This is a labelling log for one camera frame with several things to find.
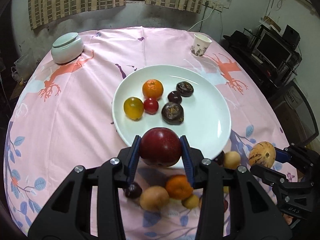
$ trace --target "cherry tomato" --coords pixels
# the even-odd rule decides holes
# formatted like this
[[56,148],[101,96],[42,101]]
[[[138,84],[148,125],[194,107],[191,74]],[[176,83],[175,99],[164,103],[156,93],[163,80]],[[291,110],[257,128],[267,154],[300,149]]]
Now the cherry tomato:
[[139,98],[131,97],[124,102],[123,109],[127,117],[138,120],[143,114],[143,103]]
[[155,114],[159,109],[159,103],[154,98],[148,98],[143,102],[144,110],[148,114]]

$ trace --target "apple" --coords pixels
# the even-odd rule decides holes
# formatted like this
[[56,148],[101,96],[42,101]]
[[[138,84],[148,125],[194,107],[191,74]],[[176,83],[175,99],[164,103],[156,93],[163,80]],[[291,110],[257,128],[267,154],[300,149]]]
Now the apple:
[[147,165],[170,167],[180,159],[182,146],[174,131],[155,127],[142,136],[139,152]]

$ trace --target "paper cup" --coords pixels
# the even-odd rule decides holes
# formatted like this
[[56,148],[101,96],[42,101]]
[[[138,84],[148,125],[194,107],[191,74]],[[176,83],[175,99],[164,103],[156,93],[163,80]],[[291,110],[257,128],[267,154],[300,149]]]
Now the paper cup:
[[200,33],[195,33],[193,45],[191,46],[191,53],[196,56],[202,57],[211,43],[212,40],[210,40],[208,37]]

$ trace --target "striped melon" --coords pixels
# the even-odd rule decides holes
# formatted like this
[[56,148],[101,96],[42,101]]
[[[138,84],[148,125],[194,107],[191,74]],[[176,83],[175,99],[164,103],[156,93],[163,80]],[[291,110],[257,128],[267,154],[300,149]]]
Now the striped melon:
[[271,168],[276,159],[276,150],[269,142],[257,143],[249,154],[249,165],[261,164]]

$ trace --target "electrical outlet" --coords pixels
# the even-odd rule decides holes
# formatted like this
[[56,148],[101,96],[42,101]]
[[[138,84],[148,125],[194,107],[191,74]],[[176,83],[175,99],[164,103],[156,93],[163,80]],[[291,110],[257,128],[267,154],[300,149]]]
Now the electrical outlet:
[[223,7],[224,7],[223,4],[219,3],[219,4],[217,4],[217,6],[216,6],[216,10],[219,11],[219,12],[222,12]]
[[211,8],[211,9],[215,9],[216,8],[216,6],[217,6],[217,4],[215,3],[215,2],[213,2],[213,1],[204,1],[204,3],[202,4],[202,5],[204,5],[205,6],[205,2],[208,2],[208,7],[209,8]]

